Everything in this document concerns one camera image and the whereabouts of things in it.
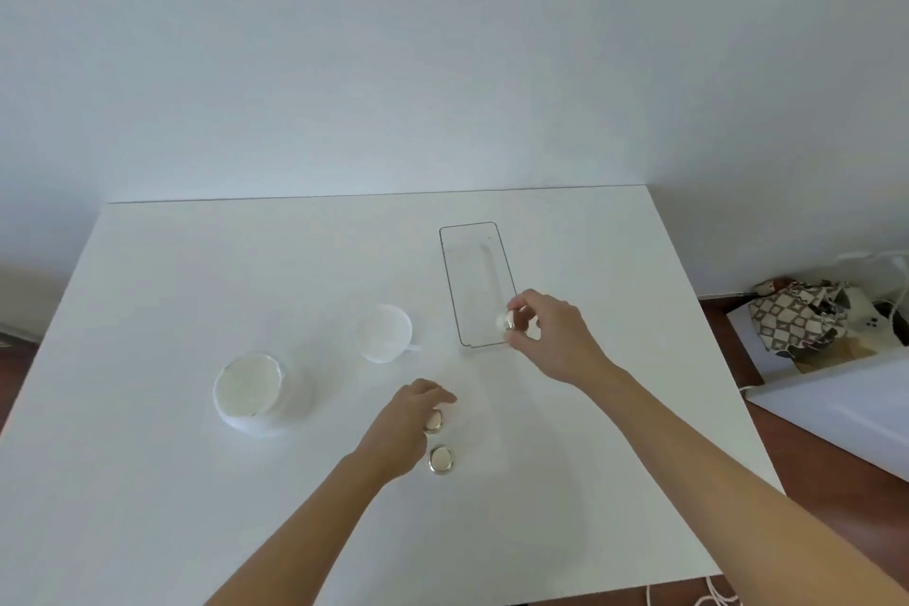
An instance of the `forearm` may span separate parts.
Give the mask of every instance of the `forearm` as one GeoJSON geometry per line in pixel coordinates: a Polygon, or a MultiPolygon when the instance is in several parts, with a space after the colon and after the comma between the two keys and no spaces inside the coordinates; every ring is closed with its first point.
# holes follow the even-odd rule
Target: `forearm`
{"type": "Polygon", "coordinates": [[[385,480],[356,453],[335,466],[208,601],[209,606],[306,606],[315,601],[348,537],[385,480]]]}
{"type": "Polygon", "coordinates": [[[612,419],[744,603],[906,604],[899,585],[677,417],[627,372],[579,388],[612,419]]]}

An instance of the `white wall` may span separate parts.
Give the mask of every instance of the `white wall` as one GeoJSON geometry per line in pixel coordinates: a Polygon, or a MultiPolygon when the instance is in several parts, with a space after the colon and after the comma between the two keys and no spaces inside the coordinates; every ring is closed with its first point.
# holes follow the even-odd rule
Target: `white wall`
{"type": "Polygon", "coordinates": [[[29,330],[103,200],[646,182],[699,292],[909,246],[909,0],[0,0],[0,49],[29,330]]]}

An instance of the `white table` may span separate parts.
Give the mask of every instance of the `white table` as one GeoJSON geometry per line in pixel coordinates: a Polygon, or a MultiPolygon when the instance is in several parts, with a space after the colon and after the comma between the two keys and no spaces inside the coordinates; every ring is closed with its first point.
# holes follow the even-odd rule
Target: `white table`
{"type": "Polygon", "coordinates": [[[418,376],[460,396],[438,437],[455,468],[386,487],[320,603],[501,606],[715,571],[590,402],[508,347],[459,345],[438,230],[478,221],[519,289],[575,302],[778,486],[645,187],[109,205],[0,439],[0,603],[201,603],[418,376]],[[348,318],[373,302],[407,310],[423,351],[357,357],[348,318]],[[282,438],[214,411],[250,349],[316,381],[282,438]]]}

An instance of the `left hand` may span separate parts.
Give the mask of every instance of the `left hand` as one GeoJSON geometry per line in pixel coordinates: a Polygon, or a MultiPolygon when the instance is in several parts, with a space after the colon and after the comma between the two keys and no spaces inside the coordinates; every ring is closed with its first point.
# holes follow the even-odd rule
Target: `left hand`
{"type": "Polygon", "coordinates": [[[426,379],[402,386],[382,408],[355,453],[376,465],[383,483],[407,474],[426,454],[423,427],[433,409],[440,402],[456,401],[454,394],[426,379]]]}

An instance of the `right hand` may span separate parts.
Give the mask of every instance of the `right hand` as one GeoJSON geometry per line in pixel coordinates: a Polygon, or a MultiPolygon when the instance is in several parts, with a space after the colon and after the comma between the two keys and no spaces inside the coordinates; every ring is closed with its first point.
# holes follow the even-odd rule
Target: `right hand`
{"type": "Polygon", "coordinates": [[[603,369],[616,369],[574,305],[536,290],[525,290],[508,302],[508,309],[519,311],[527,321],[536,316],[539,340],[521,330],[507,330],[506,342],[523,352],[546,376],[580,386],[603,369]]]}

